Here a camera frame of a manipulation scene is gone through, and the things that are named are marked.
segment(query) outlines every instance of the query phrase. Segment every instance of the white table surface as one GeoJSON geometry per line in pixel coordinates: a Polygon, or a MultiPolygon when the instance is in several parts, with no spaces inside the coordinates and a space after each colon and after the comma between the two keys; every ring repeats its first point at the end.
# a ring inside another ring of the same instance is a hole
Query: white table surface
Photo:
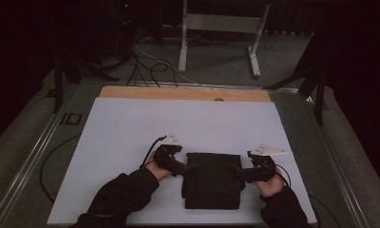
{"type": "MultiPolygon", "coordinates": [[[[247,168],[253,166],[247,150],[261,143],[285,149],[286,155],[272,158],[290,174],[308,222],[316,222],[274,103],[97,98],[47,223],[75,223],[105,183],[138,169],[152,142],[170,133],[182,142],[183,149],[175,157],[184,163],[187,152],[238,154],[247,168]]],[[[253,184],[246,183],[238,210],[184,209],[181,184],[182,177],[163,180],[151,202],[130,215],[127,224],[262,222],[259,210],[265,203],[253,184]]]]}

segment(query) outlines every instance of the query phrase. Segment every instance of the handheld controller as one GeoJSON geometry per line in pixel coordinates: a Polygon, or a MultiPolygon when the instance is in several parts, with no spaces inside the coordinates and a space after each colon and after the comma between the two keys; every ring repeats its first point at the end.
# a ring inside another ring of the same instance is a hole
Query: handheld controller
{"type": "Polygon", "coordinates": [[[238,169],[238,179],[249,183],[253,181],[267,182],[276,175],[276,163],[270,155],[279,154],[285,154],[285,151],[266,144],[247,151],[247,156],[252,159],[253,168],[238,169]]]}
{"type": "Polygon", "coordinates": [[[268,181],[276,175],[276,164],[270,156],[260,156],[247,151],[247,156],[252,159],[253,168],[238,169],[237,176],[240,181],[268,181]]]}
{"type": "Polygon", "coordinates": [[[155,151],[154,161],[159,168],[166,169],[171,175],[184,175],[189,167],[175,159],[175,154],[181,152],[181,142],[175,135],[167,136],[161,143],[160,147],[155,151]]]}

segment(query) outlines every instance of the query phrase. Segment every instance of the white stand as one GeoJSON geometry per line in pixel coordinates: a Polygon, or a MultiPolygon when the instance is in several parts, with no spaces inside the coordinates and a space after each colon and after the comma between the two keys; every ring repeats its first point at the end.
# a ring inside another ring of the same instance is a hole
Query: white stand
{"type": "Polygon", "coordinates": [[[187,13],[187,0],[183,0],[183,17],[182,17],[182,36],[179,58],[179,71],[186,70],[187,43],[186,31],[188,29],[247,32],[256,35],[255,42],[249,47],[249,57],[255,77],[260,76],[260,70],[257,63],[256,49],[260,40],[264,25],[266,22],[270,5],[264,7],[260,18],[253,17],[236,17],[222,15],[207,15],[187,13]]]}

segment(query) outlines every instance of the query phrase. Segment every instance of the black sleeve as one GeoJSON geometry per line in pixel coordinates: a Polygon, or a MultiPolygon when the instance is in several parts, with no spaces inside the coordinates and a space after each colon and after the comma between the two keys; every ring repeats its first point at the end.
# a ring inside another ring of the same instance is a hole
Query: black sleeve
{"type": "Polygon", "coordinates": [[[312,227],[291,188],[284,187],[281,192],[261,199],[267,203],[261,209],[261,217],[271,228],[312,227]]]}
{"type": "Polygon", "coordinates": [[[124,227],[127,216],[142,210],[159,186],[158,180],[146,168],[128,176],[121,174],[98,191],[87,213],[80,215],[72,227],[124,227]]]}

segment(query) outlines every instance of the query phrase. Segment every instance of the wire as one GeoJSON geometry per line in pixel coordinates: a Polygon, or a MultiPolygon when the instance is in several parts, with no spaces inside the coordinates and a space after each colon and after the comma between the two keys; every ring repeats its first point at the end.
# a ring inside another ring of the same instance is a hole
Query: wire
{"type": "Polygon", "coordinates": [[[161,87],[161,86],[158,84],[158,81],[155,79],[153,72],[165,72],[167,69],[168,69],[167,64],[155,64],[149,70],[149,74],[151,75],[151,78],[154,80],[154,82],[157,84],[158,87],[161,87]],[[165,68],[162,70],[155,70],[154,68],[158,66],[164,66],[165,68]]]}
{"type": "Polygon", "coordinates": [[[152,163],[152,162],[155,162],[155,160],[149,161],[149,162],[145,163],[144,165],[148,165],[149,163],[152,163]]]}
{"type": "MultiPolygon", "coordinates": [[[[201,35],[205,32],[205,30],[201,30],[197,33],[197,35],[195,37],[186,37],[186,40],[194,40],[194,39],[197,39],[199,37],[201,37],[201,35]]],[[[142,35],[139,39],[135,40],[134,41],[134,44],[137,44],[139,42],[142,42],[142,41],[146,41],[146,40],[151,40],[151,39],[154,39],[154,37],[152,36],[145,36],[145,35],[142,35]]],[[[171,39],[181,39],[181,34],[178,34],[177,36],[167,36],[167,37],[162,37],[163,40],[171,40],[171,39]]]]}
{"type": "Polygon", "coordinates": [[[285,185],[289,188],[291,188],[290,184],[287,182],[287,180],[277,171],[275,171],[275,173],[282,179],[282,181],[284,181],[285,185]]]}
{"type": "Polygon", "coordinates": [[[291,188],[291,178],[290,178],[290,175],[289,175],[288,171],[284,167],[282,167],[281,165],[279,165],[279,164],[276,164],[275,166],[278,166],[279,168],[281,168],[282,170],[284,170],[284,172],[287,174],[288,181],[289,181],[289,187],[291,188]]]}
{"type": "Polygon", "coordinates": [[[43,171],[45,169],[45,165],[46,165],[46,162],[48,161],[48,158],[50,158],[50,156],[58,149],[60,148],[61,146],[65,145],[66,143],[69,143],[73,140],[75,140],[76,138],[80,137],[81,134],[79,135],[76,135],[72,138],[69,138],[68,140],[58,144],[56,147],[54,147],[54,149],[52,149],[45,157],[45,159],[42,161],[42,165],[40,167],[40,172],[39,172],[39,182],[40,182],[40,186],[42,188],[42,190],[44,191],[45,195],[47,196],[47,198],[51,201],[51,203],[54,203],[55,199],[50,195],[50,193],[48,192],[48,190],[46,189],[44,183],[43,183],[43,171]]]}
{"type": "Polygon", "coordinates": [[[128,84],[130,84],[131,80],[134,77],[134,74],[138,70],[138,66],[139,66],[139,62],[137,61],[136,64],[134,65],[134,70],[133,70],[133,72],[131,72],[130,78],[128,78],[127,83],[125,84],[125,86],[128,86],[128,84]]]}
{"type": "Polygon", "coordinates": [[[335,220],[335,222],[337,223],[337,226],[338,228],[341,228],[341,225],[337,219],[337,217],[334,215],[334,213],[332,212],[332,210],[330,210],[329,207],[326,206],[326,204],[324,204],[320,199],[316,198],[314,195],[308,193],[308,196],[310,196],[311,198],[315,199],[318,203],[320,203],[324,208],[326,208],[326,210],[330,213],[330,215],[332,216],[332,218],[335,220]]]}
{"type": "Polygon", "coordinates": [[[152,143],[151,147],[150,147],[149,150],[148,150],[148,153],[146,153],[146,156],[145,156],[145,158],[143,159],[143,162],[142,162],[142,165],[141,165],[141,166],[144,166],[144,165],[145,165],[145,163],[146,163],[146,161],[148,160],[148,157],[149,157],[149,155],[151,154],[151,151],[152,151],[152,149],[154,148],[154,146],[155,146],[159,141],[162,141],[162,140],[164,140],[165,138],[166,138],[166,136],[159,137],[159,138],[157,138],[157,139],[152,143]]]}
{"type": "Polygon", "coordinates": [[[311,204],[311,206],[312,206],[312,209],[313,209],[314,215],[315,215],[316,218],[317,218],[317,228],[320,228],[320,227],[321,227],[321,219],[320,219],[320,215],[318,214],[318,211],[314,208],[314,205],[311,204]]]}
{"type": "Polygon", "coordinates": [[[217,35],[214,35],[214,33],[212,33],[212,32],[207,32],[206,31],[202,35],[200,35],[199,37],[190,40],[190,41],[196,43],[197,45],[188,45],[188,46],[190,46],[190,47],[196,47],[196,46],[221,46],[221,45],[227,45],[227,44],[229,44],[231,42],[235,42],[235,41],[239,40],[240,38],[244,37],[244,35],[245,35],[245,33],[240,33],[240,32],[237,32],[237,33],[231,32],[231,34],[235,34],[236,36],[234,38],[225,40],[223,38],[218,37],[217,35]],[[205,41],[201,40],[200,38],[202,38],[202,37],[207,38],[207,41],[205,42],[205,41]],[[213,38],[223,40],[223,42],[214,42],[213,38]]]}
{"type": "Polygon", "coordinates": [[[161,63],[165,63],[165,64],[167,64],[168,66],[172,67],[172,69],[174,69],[174,70],[178,73],[178,75],[179,75],[183,80],[185,80],[186,82],[189,82],[189,83],[192,83],[192,84],[194,84],[194,85],[198,85],[198,86],[204,86],[204,87],[212,88],[212,87],[210,87],[209,85],[200,84],[200,83],[194,82],[194,81],[192,81],[192,80],[190,80],[190,79],[187,79],[186,77],[184,77],[183,75],[181,75],[181,73],[180,73],[175,67],[173,67],[171,64],[169,64],[168,62],[166,62],[166,61],[164,61],[164,60],[162,60],[162,59],[158,59],[158,58],[156,58],[156,57],[154,57],[154,56],[152,56],[152,55],[149,55],[149,54],[145,53],[145,52],[142,51],[142,50],[141,50],[136,44],[134,44],[134,47],[135,47],[137,50],[139,50],[142,54],[144,54],[145,56],[147,56],[147,57],[149,57],[149,58],[151,58],[151,59],[153,59],[153,60],[157,60],[157,61],[159,61],[159,62],[161,62],[161,63]]]}

